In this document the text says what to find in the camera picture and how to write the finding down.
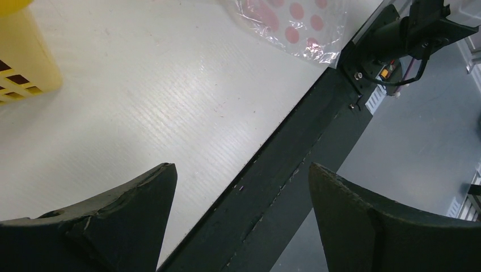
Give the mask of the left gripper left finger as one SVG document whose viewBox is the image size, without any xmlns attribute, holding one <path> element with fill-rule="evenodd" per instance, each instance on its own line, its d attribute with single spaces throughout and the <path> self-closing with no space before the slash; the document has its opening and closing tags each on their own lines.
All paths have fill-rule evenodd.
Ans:
<svg viewBox="0 0 481 272">
<path fill-rule="evenodd" d="M 2 271 L 156 271 L 178 179 L 172 163 L 38 218 L 1 222 Z"/>
</svg>

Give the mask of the clear pink-dotted zip bag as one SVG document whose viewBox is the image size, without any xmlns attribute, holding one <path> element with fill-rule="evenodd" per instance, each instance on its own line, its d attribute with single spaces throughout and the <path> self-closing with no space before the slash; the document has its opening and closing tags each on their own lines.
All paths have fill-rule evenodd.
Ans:
<svg viewBox="0 0 481 272">
<path fill-rule="evenodd" d="M 223 1 L 250 34 L 315 65 L 336 66 L 343 48 L 348 1 Z"/>
</svg>

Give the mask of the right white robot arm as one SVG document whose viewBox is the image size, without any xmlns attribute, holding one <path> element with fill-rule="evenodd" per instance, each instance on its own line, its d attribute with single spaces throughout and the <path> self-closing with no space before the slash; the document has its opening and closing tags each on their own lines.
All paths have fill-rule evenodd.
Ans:
<svg viewBox="0 0 481 272">
<path fill-rule="evenodd" d="M 394 5 L 387 6 L 358 45 L 367 61 L 421 60 L 426 49 L 433 54 L 479 28 L 480 1 L 412 1 L 405 17 Z"/>
</svg>

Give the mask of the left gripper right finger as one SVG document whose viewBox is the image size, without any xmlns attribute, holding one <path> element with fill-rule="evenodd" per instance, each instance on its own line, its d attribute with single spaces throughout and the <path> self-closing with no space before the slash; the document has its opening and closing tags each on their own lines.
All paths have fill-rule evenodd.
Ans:
<svg viewBox="0 0 481 272">
<path fill-rule="evenodd" d="M 479 271 L 480 223 L 393 201 L 313 163 L 309 192 L 329 271 Z"/>
</svg>

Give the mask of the yellow plastic basket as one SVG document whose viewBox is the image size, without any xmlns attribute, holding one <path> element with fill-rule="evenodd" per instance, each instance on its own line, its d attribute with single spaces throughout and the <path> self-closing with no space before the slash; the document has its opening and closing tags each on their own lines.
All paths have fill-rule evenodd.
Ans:
<svg viewBox="0 0 481 272">
<path fill-rule="evenodd" d="M 29 9 L 1 1 L 1 105 L 61 88 L 61 72 Z"/>
</svg>

